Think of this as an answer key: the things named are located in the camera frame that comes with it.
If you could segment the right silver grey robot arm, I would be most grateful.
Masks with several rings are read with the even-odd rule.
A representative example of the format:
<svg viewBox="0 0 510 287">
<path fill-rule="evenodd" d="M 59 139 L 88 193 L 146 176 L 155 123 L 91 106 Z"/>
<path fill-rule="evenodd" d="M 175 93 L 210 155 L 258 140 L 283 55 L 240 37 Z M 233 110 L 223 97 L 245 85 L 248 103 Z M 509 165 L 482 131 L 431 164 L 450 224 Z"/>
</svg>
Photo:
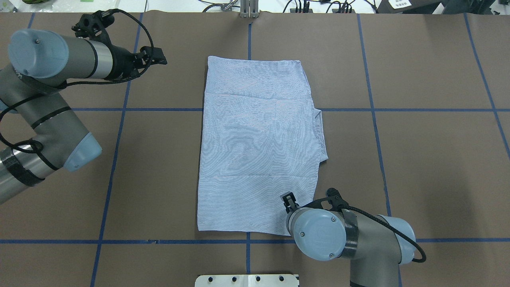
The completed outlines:
<svg viewBox="0 0 510 287">
<path fill-rule="evenodd" d="M 401 265 L 426 261 L 408 222 L 354 207 L 337 189 L 304 206 L 292 192 L 281 198 L 287 231 L 299 250 L 314 260 L 349 260 L 351 287 L 397 287 Z"/>
</svg>

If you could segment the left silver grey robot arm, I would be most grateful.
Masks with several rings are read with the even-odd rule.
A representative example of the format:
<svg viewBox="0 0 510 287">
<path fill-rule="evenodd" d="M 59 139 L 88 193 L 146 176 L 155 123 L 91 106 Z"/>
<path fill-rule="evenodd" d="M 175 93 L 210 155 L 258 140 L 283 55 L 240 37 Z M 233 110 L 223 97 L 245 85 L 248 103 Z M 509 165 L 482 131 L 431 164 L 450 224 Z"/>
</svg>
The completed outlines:
<svg viewBox="0 0 510 287">
<path fill-rule="evenodd" d="M 76 171 L 102 154 L 102 147 L 60 92 L 73 85 L 110 85 L 140 77 L 153 64 L 167 64 L 151 44 L 138 53 L 111 43 L 105 30 L 77 29 L 75 36 L 21 29 L 10 38 L 9 64 L 1 70 L 1 117 L 18 113 L 35 136 L 1 151 L 1 202 L 35 187 L 61 168 Z"/>
</svg>

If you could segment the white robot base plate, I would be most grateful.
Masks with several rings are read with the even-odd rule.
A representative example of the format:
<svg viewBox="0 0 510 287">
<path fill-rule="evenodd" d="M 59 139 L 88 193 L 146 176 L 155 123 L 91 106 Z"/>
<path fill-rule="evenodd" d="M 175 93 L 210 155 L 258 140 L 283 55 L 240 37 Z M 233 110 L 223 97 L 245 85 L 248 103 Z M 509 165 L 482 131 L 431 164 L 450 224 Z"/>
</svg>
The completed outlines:
<svg viewBox="0 0 510 287">
<path fill-rule="evenodd" d="M 294 274 L 201 275 L 195 287 L 300 287 Z"/>
</svg>

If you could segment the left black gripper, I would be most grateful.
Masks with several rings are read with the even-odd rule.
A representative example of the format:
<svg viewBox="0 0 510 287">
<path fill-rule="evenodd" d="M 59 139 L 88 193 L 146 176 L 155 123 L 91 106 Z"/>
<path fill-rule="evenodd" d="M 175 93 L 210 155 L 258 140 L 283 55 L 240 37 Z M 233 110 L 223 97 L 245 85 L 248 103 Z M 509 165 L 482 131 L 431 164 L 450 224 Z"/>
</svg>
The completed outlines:
<svg viewBox="0 0 510 287">
<path fill-rule="evenodd" d="M 167 59 L 161 48 L 142 47 L 138 54 L 130 53 L 127 49 L 111 46 L 113 66 L 111 80 L 124 80 L 139 76 L 139 69 L 144 65 L 162 64 L 167 65 Z"/>
</svg>

